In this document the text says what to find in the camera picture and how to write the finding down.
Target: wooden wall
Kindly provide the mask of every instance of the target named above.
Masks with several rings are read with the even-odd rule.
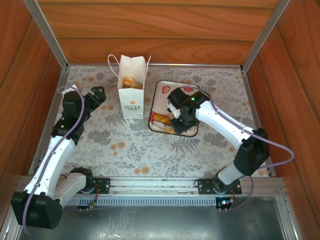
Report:
[[[247,76],[261,125],[289,146],[293,163],[278,166],[303,239],[320,236],[320,6],[291,0]],[[273,162],[288,158],[271,149]]]
[[[246,59],[278,0],[39,0],[69,63],[152,55],[152,63]]]
[[[61,67],[23,0],[0,1],[0,226],[28,174]]]

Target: paper bag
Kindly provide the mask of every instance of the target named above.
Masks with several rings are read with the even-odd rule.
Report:
[[[109,57],[114,57],[119,65],[119,75],[112,69]],[[110,54],[108,63],[112,72],[118,78],[118,92],[121,102],[121,109],[124,119],[143,119],[144,118],[144,90],[145,80],[148,72],[148,65],[151,56],[146,64],[143,56],[128,57],[121,55],[120,63],[117,58]],[[134,78],[135,82],[142,86],[142,89],[124,88],[124,78]]]

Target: plate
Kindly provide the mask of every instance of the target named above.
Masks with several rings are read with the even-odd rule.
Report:
[[[169,123],[169,118],[173,119],[174,115],[167,111],[168,96],[173,90],[179,87],[184,87],[182,88],[182,90],[188,95],[192,95],[197,91],[195,89],[188,88],[188,86],[198,88],[197,85],[183,83],[183,82],[175,82],[175,81],[167,81],[167,80],[160,80],[157,82],[155,86],[155,92],[154,92],[151,112],[149,116],[149,123],[148,123],[151,131],[154,131],[157,133],[177,135],[176,133],[174,133],[173,128],[170,126],[170,123]],[[160,118],[163,119],[163,121],[162,122],[155,121],[154,119],[155,115],[160,116]],[[194,137],[195,135],[197,135],[197,132],[198,132],[198,125],[193,126],[187,132],[181,133],[180,136]]]

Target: floral tablecloth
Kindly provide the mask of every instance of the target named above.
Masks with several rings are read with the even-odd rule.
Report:
[[[212,177],[232,162],[235,148],[201,122],[195,137],[156,133],[148,120],[156,83],[160,80],[196,84],[213,95],[219,108],[236,120],[254,126],[239,69],[150,67],[145,80],[144,119],[123,119],[117,77],[108,66],[72,66],[67,83],[80,82],[82,94],[103,86],[106,101],[84,124],[84,133],[63,173],[74,167],[109,177]],[[61,116],[60,107],[57,119]],[[268,176],[259,170],[255,176]]]

